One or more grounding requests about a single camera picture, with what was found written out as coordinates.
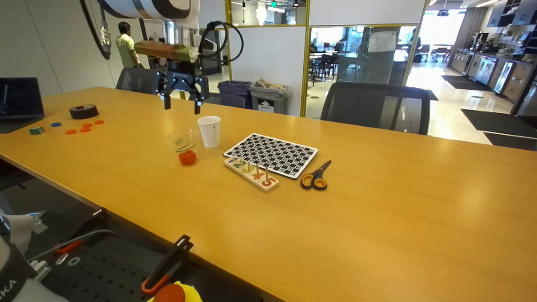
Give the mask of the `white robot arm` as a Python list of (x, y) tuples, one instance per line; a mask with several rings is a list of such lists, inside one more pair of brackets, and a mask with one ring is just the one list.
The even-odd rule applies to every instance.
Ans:
[[(106, 16), (118, 19), (149, 19), (149, 21), (198, 21), (198, 9), (193, 0), (188, 0), (186, 7), (176, 7), (171, 0), (97, 0), (101, 9), (101, 29), (94, 27), (86, 0), (79, 0), (91, 36), (104, 59), (111, 58), (111, 41), (108, 32)], [(195, 113), (201, 113), (203, 101), (208, 98), (208, 79), (201, 74), (201, 64), (215, 59), (225, 44), (217, 44), (212, 51), (205, 51), (203, 44), (210, 32), (220, 29), (228, 31), (232, 26), (223, 21), (212, 21), (198, 36), (198, 42), (193, 48), (180, 44), (158, 44), (158, 42), (136, 42), (134, 51), (144, 56), (166, 59), (168, 71), (156, 74), (156, 95), (163, 100), (165, 108), (171, 108), (171, 93), (183, 91), (190, 95), (195, 103)]]

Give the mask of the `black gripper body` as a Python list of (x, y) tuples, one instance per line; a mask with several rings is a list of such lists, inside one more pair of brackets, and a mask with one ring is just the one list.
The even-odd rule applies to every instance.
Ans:
[(185, 91), (191, 98), (208, 98), (208, 79), (200, 74), (188, 73), (160, 73), (158, 74), (158, 95), (161, 98), (170, 96), (173, 91)]

